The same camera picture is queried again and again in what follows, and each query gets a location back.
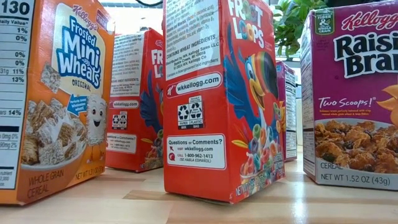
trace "raisin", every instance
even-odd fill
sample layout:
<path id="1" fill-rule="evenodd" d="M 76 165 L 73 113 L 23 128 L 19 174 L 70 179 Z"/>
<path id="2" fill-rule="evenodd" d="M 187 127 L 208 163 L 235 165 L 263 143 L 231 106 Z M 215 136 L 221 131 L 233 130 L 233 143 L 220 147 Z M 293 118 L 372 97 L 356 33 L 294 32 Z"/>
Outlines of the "raisin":
<path id="1" fill-rule="evenodd" d="M 354 148 L 354 143 L 352 141 L 344 142 L 343 146 L 346 149 L 353 149 Z"/>
<path id="2" fill-rule="evenodd" d="M 369 131 L 369 130 L 365 130 L 364 131 L 366 134 L 368 134 L 368 136 L 372 139 L 373 138 L 373 135 L 372 135 L 372 133 Z"/>
<path id="3" fill-rule="evenodd" d="M 322 156 L 322 159 L 324 159 L 325 161 L 333 163 L 335 161 L 336 157 L 332 153 L 325 153 Z"/>
<path id="4" fill-rule="evenodd" d="M 337 129 L 337 128 L 333 129 L 333 132 L 337 133 L 337 134 L 342 134 L 342 132 L 339 129 Z"/>
<path id="5" fill-rule="evenodd" d="M 371 164 L 366 164 L 363 167 L 363 171 L 374 172 L 374 167 Z"/>

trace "red box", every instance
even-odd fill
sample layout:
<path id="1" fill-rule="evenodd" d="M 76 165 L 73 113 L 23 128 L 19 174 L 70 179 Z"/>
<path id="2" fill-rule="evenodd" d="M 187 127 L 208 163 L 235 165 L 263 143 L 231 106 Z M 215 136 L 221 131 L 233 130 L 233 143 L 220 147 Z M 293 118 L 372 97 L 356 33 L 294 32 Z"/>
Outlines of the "red box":
<path id="1" fill-rule="evenodd" d="M 163 166 L 163 37 L 153 29 L 115 38 L 106 166 Z"/>
<path id="2" fill-rule="evenodd" d="M 285 161 L 297 159 L 296 81 L 294 70 L 284 62 L 276 63 L 279 106 L 282 113 L 280 128 L 283 133 Z"/>
<path id="3" fill-rule="evenodd" d="M 167 0 L 164 12 L 165 190 L 236 203 L 285 175 L 271 10 Z"/>

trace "froot loops box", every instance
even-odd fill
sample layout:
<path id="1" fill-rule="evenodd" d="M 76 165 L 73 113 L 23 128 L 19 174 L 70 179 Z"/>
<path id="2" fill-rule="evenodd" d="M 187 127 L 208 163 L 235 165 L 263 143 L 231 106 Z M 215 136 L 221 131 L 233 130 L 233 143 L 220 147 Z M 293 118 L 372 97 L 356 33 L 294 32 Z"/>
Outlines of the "froot loops box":
<path id="1" fill-rule="evenodd" d="M 165 190 L 239 202 L 285 175 L 271 10 L 164 6 Z"/>
<path id="2" fill-rule="evenodd" d="M 95 0 L 0 1 L 0 203 L 104 171 L 114 22 Z"/>
<path id="3" fill-rule="evenodd" d="M 398 190 L 398 2 L 312 11 L 302 36 L 304 171 Z"/>
<path id="4" fill-rule="evenodd" d="M 142 172 L 163 166 L 163 37 L 153 29 L 117 35 L 106 166 Z"/>
<path id="5" fill-rule="evenodd" d="M 276 63 L 279 90 L 280 125 L 285 161 L 297 159 L 296 81 L 295 72 L 284 62 Z"/>

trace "green plant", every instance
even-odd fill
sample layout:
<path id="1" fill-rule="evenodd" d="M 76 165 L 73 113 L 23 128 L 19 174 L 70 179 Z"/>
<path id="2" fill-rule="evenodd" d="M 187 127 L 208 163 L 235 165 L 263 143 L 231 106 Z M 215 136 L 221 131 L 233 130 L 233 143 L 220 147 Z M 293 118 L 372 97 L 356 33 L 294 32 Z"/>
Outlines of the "green plant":
<path id="1" fill-rule="evenodd" d="M 278 55 L 282 55 L 282 48 L 285 47 L 287 58 L 300 49 L 301 34 L 304 22 L 312 9 L 327 7 L 322 0 L 280 0 L 275 6 L 274 12 L 274 35 L 275 43 L 279 48 Z"/>

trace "red cereal box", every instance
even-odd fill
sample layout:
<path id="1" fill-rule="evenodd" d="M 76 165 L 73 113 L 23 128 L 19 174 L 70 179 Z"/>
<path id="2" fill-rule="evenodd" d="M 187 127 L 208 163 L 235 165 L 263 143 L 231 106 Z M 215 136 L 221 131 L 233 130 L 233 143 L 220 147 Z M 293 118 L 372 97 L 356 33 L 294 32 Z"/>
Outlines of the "red cereal box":
<path id="1" fill-rule="evenodd" d="M 165 190 L 236 203 L 284 176 L 272 13 L 165 1 Z"/>
<path id="2" fill-rule="evenodd" d="M 106 166 L 163 166 L 163 37 L 153 29 L 115 38 Z"/>
<path id="3" fill-rule="evenodd" d="M 294 70 L 284 62 L 276 63 L 279 89 L 280 125 L 285 161 L 297 159 L 296 82 Z"/>
<path id="4" fill-rule="evenodd" d="M 398 190 L 398 1 L 312 11 L 302 36 L 304 171 Z"/>

